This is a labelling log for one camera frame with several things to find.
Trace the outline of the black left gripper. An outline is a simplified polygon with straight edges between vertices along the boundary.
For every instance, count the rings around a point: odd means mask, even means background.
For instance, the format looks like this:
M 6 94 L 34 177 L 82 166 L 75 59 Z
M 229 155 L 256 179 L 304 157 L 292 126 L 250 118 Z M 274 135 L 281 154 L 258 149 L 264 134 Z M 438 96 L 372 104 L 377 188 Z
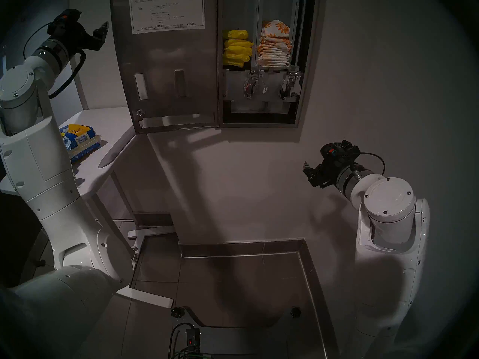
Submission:
M 82 11 L 71 9 L 71 20 L 78 21 Z M 80 23 L 69 26 L 51 23 L 48 25 L 48 34 L 51 39 L 62 43 L 68 52 L 80 52 L 80 50 L 99 51 L 109 31 L 109 21 L 105 21 L 92 35 L 88 34 Z

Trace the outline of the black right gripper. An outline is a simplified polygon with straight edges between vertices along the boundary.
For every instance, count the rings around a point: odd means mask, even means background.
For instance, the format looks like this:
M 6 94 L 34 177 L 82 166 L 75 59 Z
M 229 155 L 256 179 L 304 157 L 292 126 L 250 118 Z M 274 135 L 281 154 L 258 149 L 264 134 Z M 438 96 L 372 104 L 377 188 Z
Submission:
M 317 169 L 312 168 L 306 161 L 303 173 L 313 187 L 324 189 L 328 186 L 338 188 L 338 179 L 341 173 L 353 164 L 352 158 L 324 159 Z

